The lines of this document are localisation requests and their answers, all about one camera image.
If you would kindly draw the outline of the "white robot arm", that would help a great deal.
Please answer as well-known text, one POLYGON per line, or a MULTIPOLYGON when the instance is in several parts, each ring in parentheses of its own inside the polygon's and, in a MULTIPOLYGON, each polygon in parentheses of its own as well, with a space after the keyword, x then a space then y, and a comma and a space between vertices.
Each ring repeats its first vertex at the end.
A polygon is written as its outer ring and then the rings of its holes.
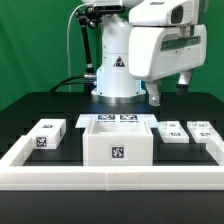
POLYGON ((159 81, 178 73, 184 95, 206 57, 202 0, 82 0, 87 24, 102 27, 102 64, 92 96, 108 103, 147 98, 160 104, 159 81))

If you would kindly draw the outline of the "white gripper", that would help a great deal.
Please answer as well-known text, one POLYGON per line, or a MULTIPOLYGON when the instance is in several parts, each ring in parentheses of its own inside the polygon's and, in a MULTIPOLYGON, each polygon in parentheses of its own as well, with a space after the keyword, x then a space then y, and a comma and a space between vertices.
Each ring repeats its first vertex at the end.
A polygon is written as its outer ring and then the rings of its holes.
POLYGON ((181 37, 180 34, 180 27, 135 27, 131 31, 129 71, 135 79, 152 81, 145 83, 151 106, 160 105, 158 82, 154 80, 181 72, 176 93, 185 95, 192 78, 189 69, 205 61, 206 27, 196 25, 193 36, 181 37))

